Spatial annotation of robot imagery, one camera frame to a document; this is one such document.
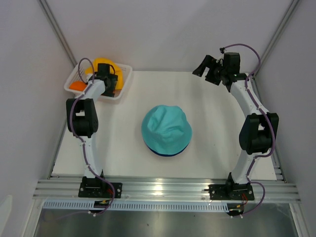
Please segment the orange hat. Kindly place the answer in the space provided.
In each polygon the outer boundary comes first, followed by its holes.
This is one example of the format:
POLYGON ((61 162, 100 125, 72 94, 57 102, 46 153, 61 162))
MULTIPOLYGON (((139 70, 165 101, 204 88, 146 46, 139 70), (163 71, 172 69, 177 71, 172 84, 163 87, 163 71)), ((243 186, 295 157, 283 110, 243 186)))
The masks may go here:
POLYGON ((84 91, 87 87, 87 84, 82 81, 74 81, 70 84, 69 89, 76 91, 84 91))

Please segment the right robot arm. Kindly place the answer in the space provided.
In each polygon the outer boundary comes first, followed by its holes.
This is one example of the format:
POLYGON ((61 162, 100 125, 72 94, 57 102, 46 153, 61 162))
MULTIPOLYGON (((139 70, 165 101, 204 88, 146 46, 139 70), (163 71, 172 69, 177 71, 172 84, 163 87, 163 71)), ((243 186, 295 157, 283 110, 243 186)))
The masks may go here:
POLYGON ((273 154, 279 117, 262 105, 252 89, 249 75, 240 72, 239 53, 224 53, 222 59, 206 55, 193 75, 204 76, 207 82, 215 85, 224 85, 244 114, 245 121, 239 133, 241 154, 229 174, 233 182, 225 187, 226 196, 237 199, 243 193, 240 184, 250 182, 256 162, 273 154))

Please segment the teal hat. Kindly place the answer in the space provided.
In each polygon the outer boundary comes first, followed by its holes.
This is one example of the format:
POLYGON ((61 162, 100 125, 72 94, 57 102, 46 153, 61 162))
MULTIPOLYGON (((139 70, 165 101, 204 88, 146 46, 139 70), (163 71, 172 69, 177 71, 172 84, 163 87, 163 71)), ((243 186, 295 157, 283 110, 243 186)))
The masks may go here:
POLYGON ((188 143, 193 130, 186 114, 178 106, 158 105, 144 117, 141 124, 143 141, 155 143, 188 143))

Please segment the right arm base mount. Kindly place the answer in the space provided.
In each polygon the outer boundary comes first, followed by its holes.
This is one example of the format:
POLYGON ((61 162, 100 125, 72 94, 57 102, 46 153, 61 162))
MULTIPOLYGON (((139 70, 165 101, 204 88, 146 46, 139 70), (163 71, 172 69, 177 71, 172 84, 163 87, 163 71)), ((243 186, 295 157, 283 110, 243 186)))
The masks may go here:
POLYGON ((247 184, 211 184, 207 189, 211 200, 255 200, 250 183, 247 184))

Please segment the yellow hat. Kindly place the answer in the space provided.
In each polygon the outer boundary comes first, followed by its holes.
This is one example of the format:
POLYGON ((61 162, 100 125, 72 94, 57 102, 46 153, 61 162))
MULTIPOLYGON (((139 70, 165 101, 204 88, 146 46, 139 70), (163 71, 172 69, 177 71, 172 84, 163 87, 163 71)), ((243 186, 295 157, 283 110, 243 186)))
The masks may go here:
POLYGON ((122 90, 124 86, 123 82, 123 72, 121 67, 118 66, 118 64, 114 63, 112 60, 107 59, 107 58, 96 58, 93 60, 93 66, 95 71, 98 69, 98 65, 104 63, 104 64, 109 64, 110 65, 110 73, 117 75, 118 81, 116 84, 116 90, 122 90))

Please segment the blue hat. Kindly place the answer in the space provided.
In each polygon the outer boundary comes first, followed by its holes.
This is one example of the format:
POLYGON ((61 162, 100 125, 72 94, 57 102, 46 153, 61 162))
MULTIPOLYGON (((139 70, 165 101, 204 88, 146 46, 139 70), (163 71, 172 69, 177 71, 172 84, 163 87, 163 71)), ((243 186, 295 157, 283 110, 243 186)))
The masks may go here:
POLYGON ((182 153, 190 144, 183 143, 183 142, 176 142, 176 143, 155 143, 155 144, 148 144, 144 142, 144 144, 148 147, 148 149, 153 152, 154 154, 161 156, 161 157, 173 157, 180 153, 182 153))

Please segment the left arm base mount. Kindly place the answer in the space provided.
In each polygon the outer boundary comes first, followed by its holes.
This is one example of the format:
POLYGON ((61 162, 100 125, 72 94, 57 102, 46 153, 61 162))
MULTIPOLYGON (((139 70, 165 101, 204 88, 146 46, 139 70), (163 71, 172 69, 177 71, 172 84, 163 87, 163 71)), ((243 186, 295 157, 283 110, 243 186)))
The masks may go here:
POLYGON ((122 193, 122 183, 111 183, 113 188, 98 179, 83 177, 81 180, 79 194, 80 198, 121 198, 122 193))

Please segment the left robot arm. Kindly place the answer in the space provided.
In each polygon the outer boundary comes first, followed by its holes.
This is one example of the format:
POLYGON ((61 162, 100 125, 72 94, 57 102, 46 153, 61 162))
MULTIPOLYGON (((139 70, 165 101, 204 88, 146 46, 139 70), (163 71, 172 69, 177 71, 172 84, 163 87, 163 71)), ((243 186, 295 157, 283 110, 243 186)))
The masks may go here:
POLYGON ((96 133, 99 120, 95 102, 104 94, 112 94, 116 88, 118 76, 115 67, 108 63, 92 66, 92 75, 86 82, 81 94, 67 99, 67 127, 78 139, 84 162, 84 177, 103 180, 103 168, 97 155, 96 133))

